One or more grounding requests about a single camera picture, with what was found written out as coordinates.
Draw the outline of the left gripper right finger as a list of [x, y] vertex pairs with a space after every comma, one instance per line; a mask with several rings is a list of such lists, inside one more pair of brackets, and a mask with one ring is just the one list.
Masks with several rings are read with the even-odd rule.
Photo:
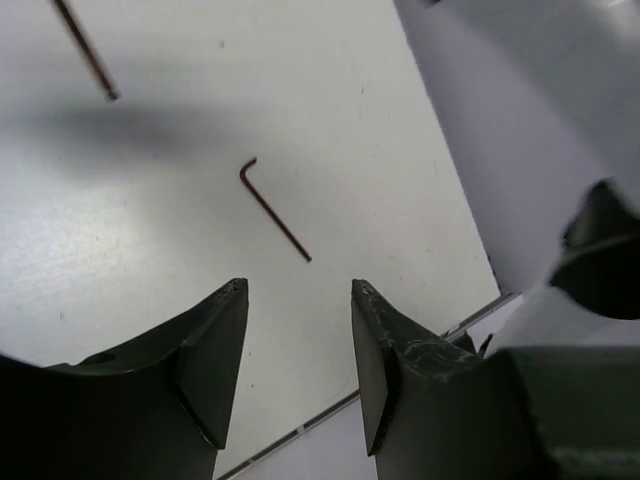
[[547, 479], [510, 360], [494, 363], [351, 287], [366, 450], [380, 479]]

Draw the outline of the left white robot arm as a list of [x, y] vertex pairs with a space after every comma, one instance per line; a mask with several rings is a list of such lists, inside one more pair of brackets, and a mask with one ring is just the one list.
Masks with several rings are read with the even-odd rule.
[[[366, 449], [382, 479], [639, 475], [639, 217], [608, 181], [558, 266], [484, 354], [351, 289]], [[1, 360], [5, 479], [209, 479], [224, 447], [249, 287], [77, 365]]]

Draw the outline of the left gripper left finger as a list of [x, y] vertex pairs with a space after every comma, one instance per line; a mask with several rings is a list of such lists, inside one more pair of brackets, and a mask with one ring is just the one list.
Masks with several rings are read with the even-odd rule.
[[225, 447], [249, 285], [76, 365], [1, 360], [5, 479], [209, 479]]

